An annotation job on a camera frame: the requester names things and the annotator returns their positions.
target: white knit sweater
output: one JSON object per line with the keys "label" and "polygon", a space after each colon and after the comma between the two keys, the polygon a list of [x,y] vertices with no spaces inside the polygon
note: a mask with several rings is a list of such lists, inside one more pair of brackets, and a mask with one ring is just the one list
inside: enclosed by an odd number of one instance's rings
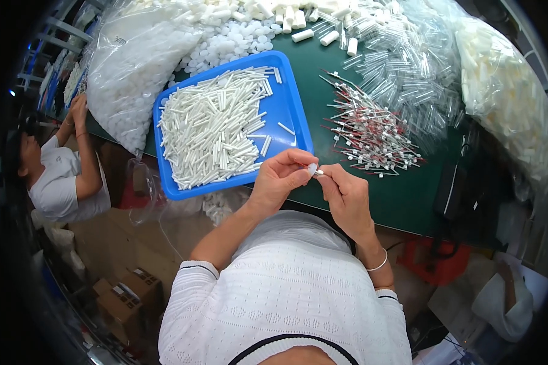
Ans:
{"label": "white knit sweater", "polygon": [[395,293],[375,291],[325,223],[284,215],[259,226],[221,274],[209,262],[181,264],[162,320],[161,363],[258,364],[313,345],[336,364],[411,364]]}

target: red stool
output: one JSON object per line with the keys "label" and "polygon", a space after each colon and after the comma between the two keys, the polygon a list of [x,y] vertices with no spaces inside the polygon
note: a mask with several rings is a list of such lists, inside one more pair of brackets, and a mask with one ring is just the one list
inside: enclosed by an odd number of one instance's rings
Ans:
{"label": "red stool", "polygon": [[[432,242],[432,238],[426,237],[407,242],[404,252],[398,256],[396,262],[407,267],[424,281],[432,285],[444,286],[465,271],[471,247],[459,245],[457,252],[452,257],[442,259],[431,255]],[[454,247],[453,243],[442,241],[437,249],[437,255],[450,255]]]}

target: silver bangle bracelet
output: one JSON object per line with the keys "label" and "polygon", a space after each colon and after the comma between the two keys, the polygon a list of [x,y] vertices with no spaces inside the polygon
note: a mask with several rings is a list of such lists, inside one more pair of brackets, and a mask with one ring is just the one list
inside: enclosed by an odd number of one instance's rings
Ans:
{"label": "silver bangle bracelet", "polygon": [[368,272],[380,269],[382,266],[384,266],[386,264],[386,262],[387,262],[387,250],[384,247],[382,247],[381,249],[384,250],[384,252],[386,252],[386,258],[384,259],[384,262],[382,262],[381,265],[376,267],[375,269],[366,269]]}

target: blue plastic tray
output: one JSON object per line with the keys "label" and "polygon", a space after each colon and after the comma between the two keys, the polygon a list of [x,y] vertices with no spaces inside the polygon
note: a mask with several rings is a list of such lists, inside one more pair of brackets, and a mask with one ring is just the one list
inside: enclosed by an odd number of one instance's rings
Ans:
{"label": "blue plastic tray", "polygon": [[[288,148],[300,148],[311,153],[314,153],[313,140],[311,139],[308,130],[306,116],[304,115],[303,105],[300,102],[299,90],[296,87],[296,81],[292,74],[290,62],[288,58],[278,51],[267,51],[259,54],[253,54],[239,60],[228,62],[216,68],[208,69],[205,72],[190,77],[189,79],[180,82],[167,90],[161,92],[154,102],[153,119],[154,119],[154,140],[156,142],[156,156],[158,157],[158,167],[161,175],[161,185],[165,194],[169,199],[182,200],[193,196],[215,192],[217,190],[226,189],[228,187],[240,186],[243,184],[252,183],[256,180],[257,171],[238,175],[219,183],[211,183],[202,186],[195,186],[188,190],[179,190],[179,186],[173,181],[171,175],[172,170],[167,160],[162,157],[164,147],[161,147],[162,132],[161,128],[157,127],[162,111],[159,109],[161,100],[175,92],[177,88],[182,88],[189,85],[196,85],[199,81],[215,78],[227,70],[245,69],[248,67],[274,66],[278,67],[282,84],[276,83],[274,75],[270,75],[270,87],[272,88],[271,96],[260,100],[259,113],[267,112],[263,120],[266,121],[266,126],[253,132],[253,134],[267,134],[272,136],[272,142],[268,148],[266,157],[259,156],[256,162],[262,162],[266,158],[277,155],[279,152]],[[290,128],[296,135],[291,135],[278,125],[281,122],[286,127]],[[254,144],[258,150],[262,150],[265,138],[255,138]]]}
{"label": "blue plastic tray", "polygon": [[53,101],[55,100],[55,92],[57,91],[58,78],[59,70],[53,71],[47,87],[45,88],[45,91],[38,99],[37,111],[47,112],[49,108],[52,107]]}

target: woman's left hand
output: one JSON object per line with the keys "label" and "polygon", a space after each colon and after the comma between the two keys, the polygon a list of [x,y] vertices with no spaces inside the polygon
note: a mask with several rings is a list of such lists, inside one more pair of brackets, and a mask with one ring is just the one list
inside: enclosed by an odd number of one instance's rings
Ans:
{"label": "woman's left hand", "polygon": [[313,163],[318,164],[318,157],[297,148],[265,160],[246,204],[261,219],[273,215],[293,189],[307,185],[311,175],[303,165]]}
{"label": "woman's left hand", "polygon": [[75,127],[83,128],[85,127],[85,118],[88,114],[88,98],[87,95],[81,94],[73,98],[71,101],[71,107],[69,108],[69,113],[73,118]]}
{"label": "woman's left hand", "polygon": [[73,110],[75,104],[77,104],[77,100],[79,100],[79,96],[76,96],[71,100],[71,104],[69,105],[69,112],[67,113],[67,116],[64,120],[70,126],[73,126],[75,124],[75,121],[73,120],[73,113],[71,111]]}

